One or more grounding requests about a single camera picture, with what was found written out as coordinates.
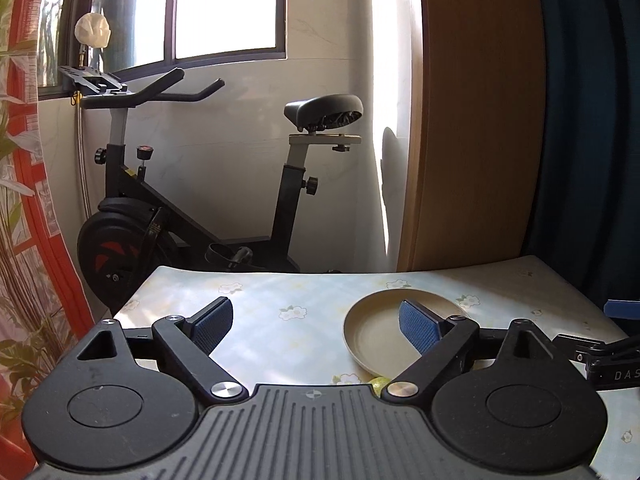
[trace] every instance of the lime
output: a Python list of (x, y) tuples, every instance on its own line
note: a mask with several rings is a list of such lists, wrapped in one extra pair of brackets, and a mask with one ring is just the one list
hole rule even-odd
[(387, 379), (386, 377), (376, 377), (369, 381), (369, 384), (373, 386), (373, 391), (377, 396), (380, 396), (382, 393), (382, 388), (387, 386), (391, 382), (391, 379)]

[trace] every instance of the exercise bike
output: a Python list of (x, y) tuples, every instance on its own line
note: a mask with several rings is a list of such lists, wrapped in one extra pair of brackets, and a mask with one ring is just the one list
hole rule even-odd
[(145, 181), (146, 161), (153, 148), (139, 146), (137, 171), (125, 158), (127, 114), (149, 101), (197, 102), (220, 90), (214, 81), (196, 94), (165, 92), (182, 80), (174, 68), (139, 92), (131, 92), (114, 76), (89, 67), (60, 67), (67, 89), (81, 91), (84, 110), (111, 111), (111, 132), (106, 148), (95, 153), (96, 164), (106, 166), (105, 198), (80, 229), (78, 260), (82, 275), (94, 294), (114, 315), (158, 266), (215, 272), (300, 272), (289, 257), (289, 245), (302, 189), (314, 195), (318, 179), (304, 179), (310, 144), (333, 145), (346, 152), (359, 144), (359, 136), (321, 134), (362, 116), (357, 96), (336, 94), (289, 103), (284, 115), (300, 132), (289, 136), (289, 156), (282, 170), (270, 237), (222, 241), (177, 208)]

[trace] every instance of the dark blue curtain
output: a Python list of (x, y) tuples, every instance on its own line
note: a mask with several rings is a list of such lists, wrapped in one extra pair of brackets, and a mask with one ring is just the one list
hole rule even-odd
[(638, 300), (640, 0), (541, 2), (545, 133), (523, 254), (600, 307)]

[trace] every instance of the bike seat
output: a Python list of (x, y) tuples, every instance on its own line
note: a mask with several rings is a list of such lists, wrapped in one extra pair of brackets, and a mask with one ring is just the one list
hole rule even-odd
[(351, 94), (334, 94), (295, 101), (284, 107), (285, 117), (299, 132), (333, 130), (347, 126), (362, 117), (360, 98)]

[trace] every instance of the orange curtain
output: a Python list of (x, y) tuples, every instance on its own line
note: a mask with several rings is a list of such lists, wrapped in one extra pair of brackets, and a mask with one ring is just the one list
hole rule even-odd
[(0, 480), (35, 460), (31, 392), (93, 325), (51, 202), (38, 132), (40, 0), (0, 0)]

